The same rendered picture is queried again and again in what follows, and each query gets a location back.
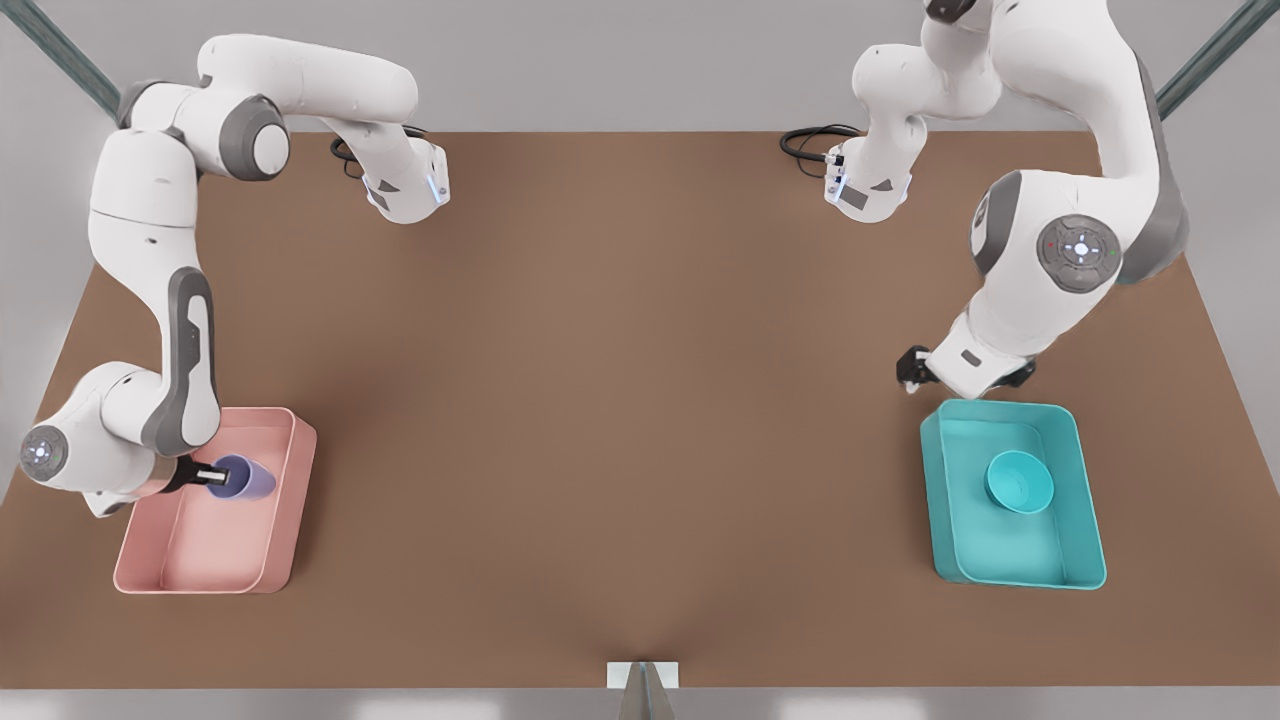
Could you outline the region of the purple cup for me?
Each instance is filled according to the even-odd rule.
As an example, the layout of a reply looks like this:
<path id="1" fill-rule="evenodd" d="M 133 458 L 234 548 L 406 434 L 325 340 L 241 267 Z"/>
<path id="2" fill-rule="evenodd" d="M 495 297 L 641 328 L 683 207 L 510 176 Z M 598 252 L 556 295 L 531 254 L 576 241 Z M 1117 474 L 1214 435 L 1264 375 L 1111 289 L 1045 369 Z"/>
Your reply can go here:
<path id="1" fill-rule="evenodd" d="M 212 468 L 227 474 L 221 484 L 206 484 L 206 491 L 223 501 L 257 501 L 269 497 L 276 488 L 275 475 L 260 462 L 241 454 L 218 457 Z"/>

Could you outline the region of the pink plastic box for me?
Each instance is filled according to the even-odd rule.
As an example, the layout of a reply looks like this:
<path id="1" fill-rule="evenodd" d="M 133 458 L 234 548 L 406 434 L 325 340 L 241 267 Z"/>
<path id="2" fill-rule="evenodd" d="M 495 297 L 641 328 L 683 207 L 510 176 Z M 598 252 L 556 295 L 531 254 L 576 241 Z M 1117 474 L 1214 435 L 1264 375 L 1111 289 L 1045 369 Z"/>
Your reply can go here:
<path id="1" fill-rule="evenodd" d="M 113 574 L 127 594 L 271 593 L 291 577 L 314 465 L 316 432 L 285 407 L 224 407 L 195 452 L 212 464 L 244 456 L 274 479 L 261 498 L 218 498 L 187 486 L 133 503 Z"/>

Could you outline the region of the teal bowl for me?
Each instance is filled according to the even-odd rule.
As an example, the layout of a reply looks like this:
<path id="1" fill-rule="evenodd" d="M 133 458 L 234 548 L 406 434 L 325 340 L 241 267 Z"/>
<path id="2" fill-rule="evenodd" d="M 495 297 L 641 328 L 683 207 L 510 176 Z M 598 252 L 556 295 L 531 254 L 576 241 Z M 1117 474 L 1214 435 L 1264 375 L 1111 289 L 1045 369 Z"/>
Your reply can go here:
<path id="1" fill-rule="evenodd" d="M 1036 455 L 1023 451 L 997 454 L 986 469 L 986 493 L 1010 512 L 1043 512 L 1053 501 L 1055 483 Z"/>

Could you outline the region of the teal plastic box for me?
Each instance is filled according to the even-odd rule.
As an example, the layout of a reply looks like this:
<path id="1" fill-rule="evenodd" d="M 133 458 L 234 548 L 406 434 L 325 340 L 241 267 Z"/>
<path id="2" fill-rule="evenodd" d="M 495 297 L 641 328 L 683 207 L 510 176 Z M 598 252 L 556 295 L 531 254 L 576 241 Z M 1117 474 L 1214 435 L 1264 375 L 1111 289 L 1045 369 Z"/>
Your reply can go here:
<path id="1" fill-rule="evenodd" d="M 947 582 L 1094 591 L 1105 552 L 1075 418 L 1048 404 L 943 401 L 920 425 L 934 569 Z M 1036 455 L 1052 474 L 1043 511 L 1010 512 L 986 493 L 1005 451 Z"/>

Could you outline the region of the silver frame post with foot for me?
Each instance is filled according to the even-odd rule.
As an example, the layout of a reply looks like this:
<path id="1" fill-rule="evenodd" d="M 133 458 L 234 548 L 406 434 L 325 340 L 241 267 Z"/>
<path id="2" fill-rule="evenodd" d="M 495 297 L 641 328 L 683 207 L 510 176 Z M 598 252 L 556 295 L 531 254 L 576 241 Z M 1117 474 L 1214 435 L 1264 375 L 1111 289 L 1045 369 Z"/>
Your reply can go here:
<path id="1" fill-rule="evenodd" d="M 618 720 L 676 720 L 668 691 L 680 687 L 677 662 L 608 662 L 605 687 L 623 692 Z"/>

